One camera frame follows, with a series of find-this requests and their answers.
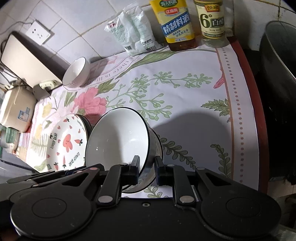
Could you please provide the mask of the white wall socket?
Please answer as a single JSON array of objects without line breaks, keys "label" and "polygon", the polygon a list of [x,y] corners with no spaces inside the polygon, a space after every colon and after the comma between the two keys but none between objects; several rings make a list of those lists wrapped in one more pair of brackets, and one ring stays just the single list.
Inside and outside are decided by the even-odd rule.
[{"label": "white wall socket", "polygon": [[25,32],[25,35],[36,44],[43,45],[51,37],[52,34],[41,23],[39,23],[38,21],[34,21],[29,29]]}]

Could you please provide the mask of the white carrot pattern plate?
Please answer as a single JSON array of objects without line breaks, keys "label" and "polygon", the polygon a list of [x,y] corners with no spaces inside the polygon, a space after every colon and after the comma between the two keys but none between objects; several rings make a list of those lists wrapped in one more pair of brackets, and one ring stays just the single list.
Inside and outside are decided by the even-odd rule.
[{"label": "white carrot pattern plate", "polygon": [[85,165],[87,133],[77,114],[64,116],[50,132],[46,167],[48,171],[72,170]]}]

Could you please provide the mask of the white cutting board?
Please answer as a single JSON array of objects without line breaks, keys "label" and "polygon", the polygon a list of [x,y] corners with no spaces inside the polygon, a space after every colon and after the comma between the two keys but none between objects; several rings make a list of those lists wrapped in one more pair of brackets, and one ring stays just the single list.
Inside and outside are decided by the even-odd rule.
[{"label": "white cutting board", "polygon": [[7,39],[1,63],[30,87],[47,81],[60,86],[65,73],[61,65],[15,31]]}]

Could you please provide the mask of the black wok pot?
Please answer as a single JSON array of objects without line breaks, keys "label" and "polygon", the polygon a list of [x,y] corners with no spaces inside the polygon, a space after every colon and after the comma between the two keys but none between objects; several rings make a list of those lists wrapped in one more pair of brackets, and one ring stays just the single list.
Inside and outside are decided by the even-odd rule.
[{"label": "black wok pot", "polygon": [[295,26],[269,22],[259,51],[275,99],[288,107],[295,104]]}]

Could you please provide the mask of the white salt bag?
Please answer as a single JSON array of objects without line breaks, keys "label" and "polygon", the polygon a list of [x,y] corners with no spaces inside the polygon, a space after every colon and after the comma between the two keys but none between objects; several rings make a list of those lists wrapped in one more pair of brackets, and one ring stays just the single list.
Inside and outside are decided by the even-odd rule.
[{"label": "white salt bag", "polygon": [[154,37],[148,17],[138,3],[130,4],[112,16],[104,30],[113,35],[129,56],[162,48]]}]

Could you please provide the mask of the white rice cooker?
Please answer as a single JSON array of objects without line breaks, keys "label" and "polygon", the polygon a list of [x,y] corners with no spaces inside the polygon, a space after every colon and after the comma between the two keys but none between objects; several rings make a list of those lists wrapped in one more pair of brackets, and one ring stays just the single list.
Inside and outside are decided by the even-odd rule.
[{"label": "white rice cooker", "polygon": [[36,103],[35,96],[26,87],[8,90],[1,104],[1,125],[26,132],[31,125]]}]

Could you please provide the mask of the green bowl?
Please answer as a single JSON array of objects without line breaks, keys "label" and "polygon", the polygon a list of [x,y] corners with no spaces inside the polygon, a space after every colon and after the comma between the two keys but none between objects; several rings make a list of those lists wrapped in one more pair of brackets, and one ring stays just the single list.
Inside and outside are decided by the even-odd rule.
[{"label": "green bowl", "polygon": [[16,149],[20,138],[20,132],[14,128],[1,126],[1,147],[6,149]]}]

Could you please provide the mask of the blue egg plate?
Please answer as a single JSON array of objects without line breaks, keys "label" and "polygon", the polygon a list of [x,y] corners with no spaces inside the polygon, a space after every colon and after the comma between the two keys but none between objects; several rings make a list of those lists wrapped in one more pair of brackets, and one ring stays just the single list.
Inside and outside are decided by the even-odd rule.
[{"label": "blue egg plate", "polygon": [[87,133],[87,138],[89,138],[90,137],[90,134],[92,132],[92,126],[91,126],[89,120],[86,117],[84,117],[83,115],[78,114],[77,116],[84,123],[85,129],[86,129],[86,133]]}]

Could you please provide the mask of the floral tablecloth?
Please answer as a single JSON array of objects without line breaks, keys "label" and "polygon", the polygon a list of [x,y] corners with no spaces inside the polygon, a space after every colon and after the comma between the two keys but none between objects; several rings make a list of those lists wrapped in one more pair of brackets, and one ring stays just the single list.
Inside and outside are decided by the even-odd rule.
[{"label": "floral tablecloth", "polygon": [[46,144],[62,117],[81,114],[94,124],[106,112],[128,107],[158,134],[166,164],[188,171],[204,167],[258,189],[258,131],[242,56],[241,48],[230,44],[97,61],[88,85],[58,87],[37,102],[16,156],[45,172]]}]

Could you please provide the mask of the white vinegar bottle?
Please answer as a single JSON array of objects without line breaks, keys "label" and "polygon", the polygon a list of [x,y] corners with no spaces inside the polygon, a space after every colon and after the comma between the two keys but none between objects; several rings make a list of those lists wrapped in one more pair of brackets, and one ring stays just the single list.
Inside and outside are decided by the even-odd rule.
[{"label": "white vinegar bottle", "polygon": [[225,33],[223,1],[194,1],[203,43],[212,48],[228,45]]}]

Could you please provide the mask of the white bowl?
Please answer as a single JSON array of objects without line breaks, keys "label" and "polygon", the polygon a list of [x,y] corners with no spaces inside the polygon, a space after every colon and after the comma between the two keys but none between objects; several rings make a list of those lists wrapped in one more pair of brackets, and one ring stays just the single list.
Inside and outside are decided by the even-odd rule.
[{"label": "white bowl", "polygon": [[137,185],[124,185],[123,192],[132,194],[146,189],[155,180],[153,158],[163,157],[156,132],[134,109],[115,108],[104,114],[94,126],[85,150],[85,164],[102,164],[109,170],[116,164],[131,164],[139,156]]},{"label": "white bowl", "polygon": [[62,84],[69,88],[80,87],[88,80],[89,75],[90,63],[85,57],[80,57],[66,70]]}]

